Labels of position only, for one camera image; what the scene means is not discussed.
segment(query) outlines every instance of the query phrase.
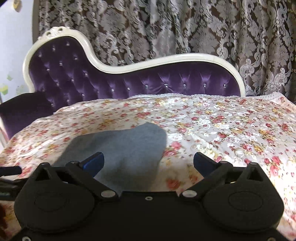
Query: metal rivet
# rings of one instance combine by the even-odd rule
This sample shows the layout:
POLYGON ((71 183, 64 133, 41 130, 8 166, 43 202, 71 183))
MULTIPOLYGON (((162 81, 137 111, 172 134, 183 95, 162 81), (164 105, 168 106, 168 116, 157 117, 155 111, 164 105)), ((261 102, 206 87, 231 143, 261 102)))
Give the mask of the metal rivet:
POLYGON ((192 197, 195 197, 197 195, 197 192, 193 191, 193 190, 186 190, 186 191, 182 192, 182 195, 184 197, 192 198, 192 197))
POLYGON ((104 198, 111 198, 114 197, 116 193, 112 190, 105 190, 101 192, 101 196, 104 198))
POLYGON ((22 238, 22 241, 31 241, 31 239, 30 239, 28 236, 24 236, 24 237, 22 238))

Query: red rose print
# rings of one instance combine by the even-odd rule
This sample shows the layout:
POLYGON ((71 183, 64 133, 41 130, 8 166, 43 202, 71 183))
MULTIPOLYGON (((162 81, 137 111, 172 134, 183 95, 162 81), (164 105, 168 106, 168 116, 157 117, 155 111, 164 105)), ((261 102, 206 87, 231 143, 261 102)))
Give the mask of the red rose print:
POLYGON ((227 137, 227 135, 226 135, 226 134, 224 134, 224 133, 221 133, 221 132, 219 132, 219 133, 218 133, 218 136, 220 136, 220 138, 226 138, 226 137, 227 137))
POLYGON ((174 156, 176 155, 177 153, 174 151, 174 150, 166 150, 164 153, 163 153, 163 156, 174 156))
POLYGON ((273 176, 278 176, 279 174, 279 168, 277 166, 274 166, 272 165, 270 167, 270 173, 273 175, 273 176))
POLYGON ((170 146, 174 148, 174 150, 179 150, 181 148, 181 144, 177 141, 173 141, 170 146))
POLYGON ((278 156, 273 156, 271 159, 275 162, 276 165, 279 165, 281 163, 281 160, 278 156))
POLYGON ((167 187, 172 191, 177 190, 181 185, 181 182, 179 180, 172 178, 168 178, 165 182, 167 187))
POLYGON ((63 142, 67 142, 69 140, 70 140, 70 137, 66 137, 66 138, 64 138, 63 142))
POLYGON ((248 158, 245 158, 244 162, 245 162, 246 164, 249 164, 251 161, 250 161, 248 158))
POLYGON ((243 104, 243 103, 245 103, 247 100, 246 99, 242 99, 240 102, 239 102, 239 104, 243 104))
POLYGON ((219 162, 222 160, 222 157, 221 156, 218 156, 217 159, 215 160, 215 162, 219 162))
POLYGON ((178 128, 178 132, 185 133, 187 131, 186 128, 178 128))

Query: damask curtain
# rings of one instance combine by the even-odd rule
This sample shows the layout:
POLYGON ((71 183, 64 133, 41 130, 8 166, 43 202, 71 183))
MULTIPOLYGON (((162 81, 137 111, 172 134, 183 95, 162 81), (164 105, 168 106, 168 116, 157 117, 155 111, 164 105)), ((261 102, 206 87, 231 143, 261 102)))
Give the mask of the damask curtain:
POLYGON ((226 59, 247 95, 296 102, 296 0, 39 0, 39 33, 69 26, 108 65, 178 53, 226 59))

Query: floral fabric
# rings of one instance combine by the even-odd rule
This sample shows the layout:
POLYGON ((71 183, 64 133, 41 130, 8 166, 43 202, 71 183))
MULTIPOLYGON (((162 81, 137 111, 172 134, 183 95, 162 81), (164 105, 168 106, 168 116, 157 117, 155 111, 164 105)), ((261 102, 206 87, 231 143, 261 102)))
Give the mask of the floral fabric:
MULTIPOLYGON (((213 160, 245 167, 260 164, 285 204, 278 230, 296 238, 296 106, 282 94, 223 97, 180 94, 104 99, 63 107, 17 133, 0 154, 1 166, 20 165, 28 177, 41 162, 53 164, 76 136, 129 129, 151 122, 167 132, 167 147, 151 191, 189 188, 202 179, 193 167, 200 151, 213 160)), ((9 236, 19 230, 12 202, 9 236)))
POLYGON ((107 65, 178 53, 232 63, 247 95, 283 93, 296 102, 295 0, 40 0, 39 34, 82 32, 107 65))

